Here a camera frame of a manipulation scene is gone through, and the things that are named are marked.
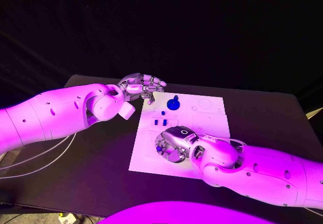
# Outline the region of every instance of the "robotic hand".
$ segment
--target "robotic hand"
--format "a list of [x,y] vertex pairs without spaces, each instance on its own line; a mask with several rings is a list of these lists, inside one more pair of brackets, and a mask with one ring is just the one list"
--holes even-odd
[[117,85],[89,84],[40,93],[19,105],[0,110],[0,154],[38,141],[59,139],[110,120],[128,119],[134,107],[127,101],[140,96],[154,102],[153,92],[166,83],[134,73]]
[[198,136],[185,126],[166,129],[154,146],[167,161],[188,158],[213,187],[278,206],[323,209],[323,164],[234,139]]

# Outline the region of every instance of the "black curtain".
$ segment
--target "black curtain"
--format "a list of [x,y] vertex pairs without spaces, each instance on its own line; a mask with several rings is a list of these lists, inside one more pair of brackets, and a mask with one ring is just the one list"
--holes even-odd
[[322,12],[310,2],[0,2],[0,106],[71,75],[291,93],[322,106]]

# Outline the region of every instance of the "cable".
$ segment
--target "cable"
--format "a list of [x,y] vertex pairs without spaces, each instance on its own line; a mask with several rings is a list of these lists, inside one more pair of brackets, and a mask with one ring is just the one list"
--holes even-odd
[[309,208],[306,208],[306,207],[304,207],[304,209],[307,209],[307,210],[312,211],[314,214],[317,214],[319,216],[323,217],[323,214],[320,214],[319,212],[313,211],[312,209],[309,209]]
[[69,146],[71,146],[71,144],[72,144],[72,141],[74,141],[74,138],[75,138],[75,135],[76,135],[76,133],[74,134],[74,137],[72,137],[72,140],[71,140],[71,143],[69,143],[69,145],[68,145],[68,147],[65,148],[65,150],[63,150],[63,152],[61,153],[61,155],[59,155],[59,157],[46,165],[46,166],[43,166],[42,168],[39,168],[39,169],[36,169],[35,171],[32,171],[30,173],[26,173],[26,174],[22,174],[22,175],[16,175],[16,176],[6,176],[6,177],[0,177],[0,179],[7,179],[7,178],[13,178],[13,177],[20,177],[20,176],[26,176],[26,175],[29,175],[29,174],[33,174],[33,173],[36,173],[38,171],[40,171],[42,169],[45,169],[59,158],[61,158],[61,156],[63,155],[63,153],[66,152],[66,150],[69,149]]
[[[89,221],[91,221],[91,223],[92,223],[92,220],[91,220],[91,218],[88,217],[88,216],[85,216],[88,219],[89,219]],[[92,223],[94,224],[94,223]]]
[[55,148],[65,142],[65,140],[69,138],[69,136],[59,142],[59,144],[56,144],[56,145],[55,145],[51,149],[48,149],[45,152],[42,152],[40,154],[38,154],[38,155],[33,156],[32,158],[26,159],[25,161],[17,162],[17,163],[12,164],[10,166],[1,167],[0,170],[1,170],[1,169],[7,169],[7,168],[10,168],[10,167],[14,167],[14,166],[20,165],[22,163],[27,162],[29,160],[38,158],[40,155],[43,155],[43,154],[48,153],[51,150],[53,150],[53,149],[55,149]]
[[16,217],[19,217],[22,215],[25,215],[25,214],[19,214],[17,216],[14,216],[6,223],[9,223]]

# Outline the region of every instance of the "blue object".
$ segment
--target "blue object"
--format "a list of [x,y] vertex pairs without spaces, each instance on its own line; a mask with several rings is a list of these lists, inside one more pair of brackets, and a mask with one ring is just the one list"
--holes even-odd
[[167,107],[172,111],[176,111],[180,108],[179,97],[175,95],[173,99],[167,101]]

